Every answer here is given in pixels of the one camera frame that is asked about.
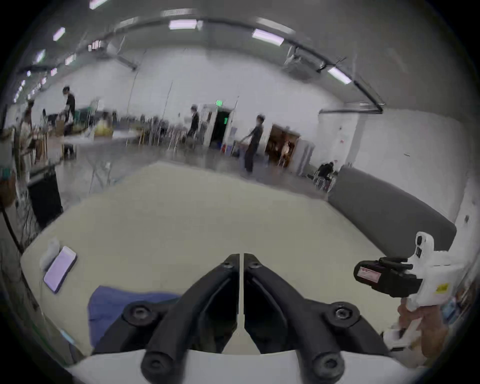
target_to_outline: seated person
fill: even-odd
[[[327,179],[328,175],[333,172],[333,162],[325,163],[319,166],[318,168],[318,177],[322,179]]]

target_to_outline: handheld controller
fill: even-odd
[[[441,305],[448,301],[459,283],[464,264],[448,251],[435,251],[433,237],[417,232],[415,251],[407,258],[381,257],[362,261],[355,266],[357,281],[392,297],[407,298],[407,309]],[[392,349],[404,348],[420,336],[421,319],[410,323],[407,330],[397,325],[384,332],[384,342]]]

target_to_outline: white controller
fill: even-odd
[[[415,237],[415,251],[404,264],[411,264],[413,268],[404,273],[416,275],[422,279],[417,293],[407,298],[407,309],[414,311],[418,307],[441,305],[447,302],[464,272],[464,264],[452,257],[448,251],[434,251],[433,237],[425,232],[417,232]],[[417,330],[421,318],[410,323],[401,337],[400,326],[384,332],[384,342],[388,349],[408,347],[420,337]]]

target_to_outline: hand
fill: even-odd
[[[406,307],[407,299],[403,298],[398,307],[398,324],[408,328],[412,320],[422,318],[417,328],[421,331],[421,351],[427,358],[437,357],[442,352],[448,327],[443,323],[440,306],[420,307],[410,312]]]

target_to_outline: concrete floor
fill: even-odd
[[[48,143],[48,157],[60,157],[60,143],[53,137]],[[77,157],[62,161],[56,167],[60,198],[64,211],[77,204],[90,193],[103,190],[101,182],[106,184],[107,171],[103,170],[110,163],[110,179],[114,183],[146,165],[157,161],[185,164],[195,168],[213,170],[249,179],[251,182],[268,185],[275,189],[304,194],[313,199],[325,199],[326,193],[315,188],[312,180],[296,176],[284,168],[273,164],[265,165],[256,162],[252,175],[243,168],[243,159],[226,156],[220,151],[196,147],[191,149],[167,149],[167,146],[148,146],[138,144],[112,143],[92,147],[78,147]],[[92,187],[92,164],[99,166],[98,175],[102,181],[94,177]]]

